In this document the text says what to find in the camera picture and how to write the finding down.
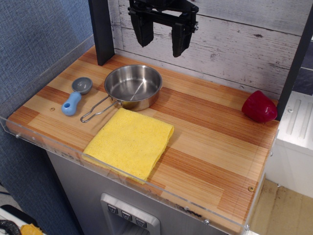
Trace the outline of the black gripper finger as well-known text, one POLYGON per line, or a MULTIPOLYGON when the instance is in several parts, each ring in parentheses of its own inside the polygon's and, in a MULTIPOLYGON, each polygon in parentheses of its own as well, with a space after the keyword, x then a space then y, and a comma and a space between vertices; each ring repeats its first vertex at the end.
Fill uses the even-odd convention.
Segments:
POLYGON ((172 48, 173 56, 179 57, 189 48, 192 36, 191 27, 182 23, 175 23, 172 26, 172 48))
POLYGON ((142 47, 147 46, 154 39, 153 21, 132 10, 130 16, 138 43, 142 47))

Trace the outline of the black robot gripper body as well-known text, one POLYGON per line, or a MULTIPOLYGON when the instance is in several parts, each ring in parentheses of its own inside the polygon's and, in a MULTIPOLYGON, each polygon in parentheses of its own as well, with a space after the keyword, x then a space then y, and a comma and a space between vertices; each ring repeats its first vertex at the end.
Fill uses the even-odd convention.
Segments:
POLYGON ((187 0, 131 0, 128 7, 157 24, 173 26, 181 23, 191 27, 192 32, 197 30, 196 14, 199 8, 187 0))

